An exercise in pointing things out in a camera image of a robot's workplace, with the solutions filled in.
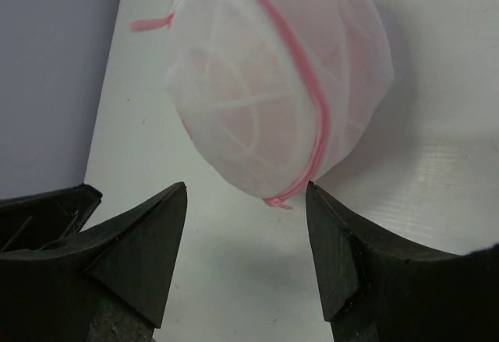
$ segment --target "mesh laundry bag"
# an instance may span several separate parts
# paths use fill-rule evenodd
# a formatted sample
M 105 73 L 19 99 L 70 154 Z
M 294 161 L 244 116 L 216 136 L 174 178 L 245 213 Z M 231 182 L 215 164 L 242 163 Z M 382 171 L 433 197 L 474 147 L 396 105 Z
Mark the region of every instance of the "mesh laundry bag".
M 371 0 L 176 0 L 166 83 L 194 146 L 269 206 L 346 157 L 394 72 Z

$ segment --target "tabletop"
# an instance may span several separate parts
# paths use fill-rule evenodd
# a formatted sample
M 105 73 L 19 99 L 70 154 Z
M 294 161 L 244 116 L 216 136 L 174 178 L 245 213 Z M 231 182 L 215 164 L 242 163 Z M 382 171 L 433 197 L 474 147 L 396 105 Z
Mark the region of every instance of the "tabletop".
M 413 241 L 464 254 L 499 242 L 499 0 L 374 0 L 396 81 L 352 154 L 319 184 Z M 195 151 L 164 88 L 167 30 L 127 24 L 173 0 L 121 0 L 86 183 L 89 226 L 178 181 L 189 208 L 158 342 L 331 340 L 303 195 L 272 209 Z

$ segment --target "pink piping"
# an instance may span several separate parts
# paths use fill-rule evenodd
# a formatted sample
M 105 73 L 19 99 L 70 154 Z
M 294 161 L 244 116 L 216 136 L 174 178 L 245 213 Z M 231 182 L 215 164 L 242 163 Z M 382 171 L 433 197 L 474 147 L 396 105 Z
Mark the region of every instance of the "pink piping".
M 264 199 L 264 202 L 268 206 L 281 207 L 291 210 L 292 207 L 286 206 L 284 201 L 306 187 L 307 182 L 310 180 L 312 175 L 317 172 L 317 169 L 320 166 L 320 160 L 324 155 L 326 147 L 326 138 L 329 136 L 329 112 L 327 110 L 324 92 L 313 72 L 302 45 L 299 43 L 291 27 L 269 0 L 257 0 L 257 2 L 259 2 L 267 10 L 269 16 L 273 19 L 282 40 L 285 42 L 289 52 L 291 53 L 292 59 L 296 64 L 296 68 L 298 69 L 302 81 L 309 92 L 310 99 L 317 107 L 317 137 L 313 145 L 310 161 L 307 164 L 305 171 L 280 195 L 275 196 L 274 198 Z M 133 31 L 143 31 L 157 29 L 162 26 L 170 26 L 174 15 L 175 13 L 173 12 L 164 19 L 142 20 L 135 22 L 130 25 L 130 28 Z

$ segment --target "pink strap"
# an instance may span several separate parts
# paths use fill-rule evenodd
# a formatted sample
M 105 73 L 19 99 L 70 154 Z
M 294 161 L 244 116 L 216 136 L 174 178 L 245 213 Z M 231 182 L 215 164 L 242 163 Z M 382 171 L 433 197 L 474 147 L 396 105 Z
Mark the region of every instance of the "pink strap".
M 169 14 L 163 19 L 148 19 L 148 20 L 139 20 L 130 24 L 130 30 L 132 32 L 146 32 L 148 30 L 154 30 L 162 28 L 163 26 L 167 26 L 168 28 L 172 24 L 174 12 Z

